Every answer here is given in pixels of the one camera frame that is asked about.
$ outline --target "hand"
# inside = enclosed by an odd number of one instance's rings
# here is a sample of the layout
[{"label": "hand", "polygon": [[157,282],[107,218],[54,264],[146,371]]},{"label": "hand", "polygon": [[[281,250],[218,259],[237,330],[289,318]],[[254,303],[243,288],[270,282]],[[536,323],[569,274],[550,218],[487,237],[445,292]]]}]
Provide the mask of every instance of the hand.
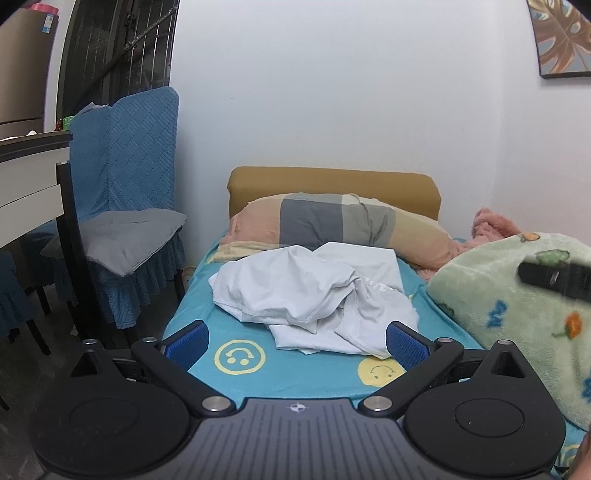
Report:
[{"label": "hand", "polygon": [[569,480],[591,480],[591,439],[585,434],[569,468]]}]

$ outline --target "wall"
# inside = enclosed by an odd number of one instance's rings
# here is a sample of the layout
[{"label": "wall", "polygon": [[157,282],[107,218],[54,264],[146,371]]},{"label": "wall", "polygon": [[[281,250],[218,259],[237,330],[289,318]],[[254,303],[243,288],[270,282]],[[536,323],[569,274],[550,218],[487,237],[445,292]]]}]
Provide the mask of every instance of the wall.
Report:
[{"label": "wall", "polygon": [[239,165],[431,175],[467,235],[492,196],[502,92],[494,2],[180,2],[178,208],[188,260],[227,227]]},{"label": "wall", "polygon": [[492,206],[591,245],[591,79],[544,80],[525,1],[501,0],[503,142]]},{"label": "wall", "polygon": [[49,71],[47,73],[44,120],[46,132],[53,132],[53,129],[56,127],[57,82],[60,76],[61,54],[64,50],[66,32],[72,9],[74,8],[74,2],[75,0],[43,0],[43,3],[57,7],[60,10],[56,36],[53,41],[53,49],[51,50]]}]

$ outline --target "blue chair cover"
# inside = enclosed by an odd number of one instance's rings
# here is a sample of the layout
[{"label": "blue chair cover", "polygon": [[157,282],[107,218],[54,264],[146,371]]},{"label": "blue chair cover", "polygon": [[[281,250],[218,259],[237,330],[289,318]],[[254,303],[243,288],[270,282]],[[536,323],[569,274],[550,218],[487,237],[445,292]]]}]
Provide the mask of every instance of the blue chair cover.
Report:
[{"label": "blue chair cover", "polygon": [[[171,87],[137,93],[113,107],[76,115],[70,124],[74,137],[70,163],[80,223],[108,210],[174,209],[177,117],[178,94]],[[42,237],[41,232],[34,234]],[[139,306],[149,304],[150,295],[158,294],[183,264],[178,233],[128,277],[91,264],[105,319],[118,328],[134,326]],[[76,304],[64,261],[54,261],[52,275],[58,298]]]}]

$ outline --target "blue bedsheet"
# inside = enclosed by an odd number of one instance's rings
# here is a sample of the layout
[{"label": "blue bedsheet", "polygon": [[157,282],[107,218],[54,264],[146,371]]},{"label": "blue bedsheet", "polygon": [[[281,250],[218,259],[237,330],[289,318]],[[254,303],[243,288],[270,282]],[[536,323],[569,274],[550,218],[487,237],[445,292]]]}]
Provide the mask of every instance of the blue bedsheet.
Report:
[{"label": "blue bedsheet", "polygon": [[[217,249],[217,242],[205,255],[191,279],[189,289],[164,337],[201,319],[209,329],[209,348],[191,367],[190,373],[241,405],[246,397],[314,398],[348,397],[357,405],[397,372],[389,359],[374,363],[360,355],[320,352],[304,355],[299,351],[277,350],[264,325],[240,323],[213,304],[207,280],[221,264],[206,264]],[[465,348],[478,343],[445,315],[429,298],[425,282],[406,263],[399,260],[406,295],[417,309],[419,332],[430,339],[447,336]],[[565,448],[559,465],[570,463],[584,432],[567,422]]]}]

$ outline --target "bed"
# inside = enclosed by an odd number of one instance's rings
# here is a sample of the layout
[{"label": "bed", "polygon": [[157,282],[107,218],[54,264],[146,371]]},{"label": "bed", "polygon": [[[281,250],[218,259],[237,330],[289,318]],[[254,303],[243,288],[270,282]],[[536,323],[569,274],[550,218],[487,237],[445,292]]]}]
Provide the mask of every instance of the bed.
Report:
[{"label": "bed", "polygon": [[[413,173],[332,170],[295,167],[239,167],[228,182],[229,213],[235,215],[248,202],[280,193],[355,193],[437,220],[441,197],[431,178]],[[347,397],[353,403],[385,382],[402,374],[393,360],[380,361],[359,355],[275,348],[264,325],[240,323],[213,304],[208,279],[221,267],[211,262],[220,238],[197,266],[180,307],[166,327],[168,337],[196,319],[207,324],[209,348],[190,368],[211,387],[241,405],[247,397],[318,398]],[[466,348],[478,343],[426,294],[426,284],[402,260],[398,260],[405,294],[420,320],[419,332],[430,338],[451,337]],[[558,459],[567,465],[574,457],[584,432],[567,423],[567,437]]]}]

